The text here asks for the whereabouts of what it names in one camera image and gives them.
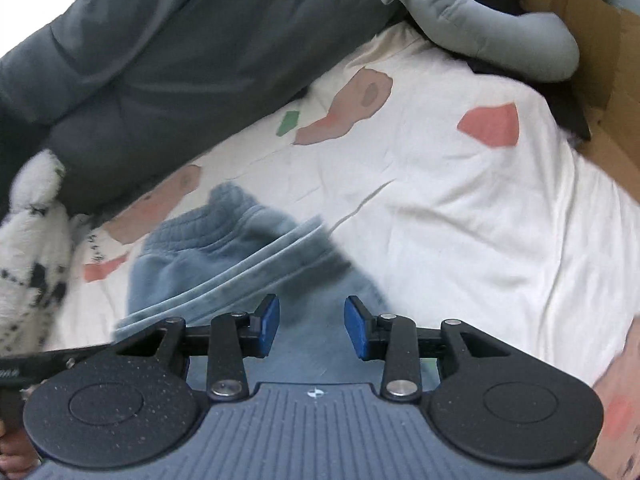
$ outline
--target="bed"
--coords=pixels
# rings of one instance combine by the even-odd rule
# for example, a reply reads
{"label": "bed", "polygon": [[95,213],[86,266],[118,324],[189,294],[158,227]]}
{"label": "bed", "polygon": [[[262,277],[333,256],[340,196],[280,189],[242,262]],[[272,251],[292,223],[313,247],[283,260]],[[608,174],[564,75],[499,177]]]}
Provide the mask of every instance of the bed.
{"label": "bed", "polygon": [[[362,70],[392,80],[386,102],[341,137],[300,144]],[[515,137],[461,131],[470,110],[513,105]],[[465,319],[589,384],[640,312],[640,242],[627,236],[638,204],[567,145],[538,94],[473,75],[401,23],[86,235],[49,348],[108,341],[146,234],[227,180],[297,221],[320,214],[419,326]]]}

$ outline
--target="gray plush toy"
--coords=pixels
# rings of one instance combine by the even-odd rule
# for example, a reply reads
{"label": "gray plush toy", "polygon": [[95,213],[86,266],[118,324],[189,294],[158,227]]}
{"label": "gray plush toy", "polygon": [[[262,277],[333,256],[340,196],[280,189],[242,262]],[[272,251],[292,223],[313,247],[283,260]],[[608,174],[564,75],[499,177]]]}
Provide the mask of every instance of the gray plush toy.
{"label": "gray plush toy", "polygon": [[400,1],[427,37],[447,50],[537,82],[567,80],[578,68],[578,45],[552,12],[511,16],[475,0]]}

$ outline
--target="metal rivet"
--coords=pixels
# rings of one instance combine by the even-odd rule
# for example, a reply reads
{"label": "metal rivet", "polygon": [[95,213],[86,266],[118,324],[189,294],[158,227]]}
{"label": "metal rivet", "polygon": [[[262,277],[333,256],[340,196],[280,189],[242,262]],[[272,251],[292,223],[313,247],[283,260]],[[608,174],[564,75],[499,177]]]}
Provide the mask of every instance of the metal rivet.
{"label": "metal rivet", "polygon": [[211,387],[211,393],[219,397],[235,397],[242,392],[242,384],[235,379],[216,381]]}
{"label": "metal rivet", "polygon": [[408,397],[418,391],[418,386],[411,381],[398,379],[387,383],[386,390],[395,397]]}

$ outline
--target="green pattern patch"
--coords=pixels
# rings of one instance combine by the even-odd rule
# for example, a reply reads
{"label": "green pattern patch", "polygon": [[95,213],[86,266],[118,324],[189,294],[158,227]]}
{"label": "green pattern patch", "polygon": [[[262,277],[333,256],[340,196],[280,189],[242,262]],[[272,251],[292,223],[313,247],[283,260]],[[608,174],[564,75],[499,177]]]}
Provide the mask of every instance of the green pattern patch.
{"label": "green pattern patch", "polygon": [[300,118],[300,112],[298,110],[292,110],[284,114],[280,127],[276,132],[276,135],[282,137],[284,134],[290,132],[298,126],[298,119]]}

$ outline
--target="finger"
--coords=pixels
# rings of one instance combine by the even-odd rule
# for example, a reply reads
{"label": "finger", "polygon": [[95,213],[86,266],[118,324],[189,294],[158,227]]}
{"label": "finger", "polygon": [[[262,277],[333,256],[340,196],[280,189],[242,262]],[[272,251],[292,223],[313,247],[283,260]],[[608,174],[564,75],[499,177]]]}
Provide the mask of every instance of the finger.
{"label": "finger", "polygon": [[37,457],[15,455],[15,456],[0,456],[0,469],[5,473],[21,473],[27,469],[31,469],[37,461]]}
{"label": "finger", "polygon": [[6,477],[8,480],[22,480],[23,478],[27,478],[31,472],[35,469],[35,466],[28,469],[27,471],[20,471],[19,473],[8,473]]}
{"label": "finger", "polygon": [[36,452],[24,428],[0,437],[0,452],[4,455],[36,456]]}

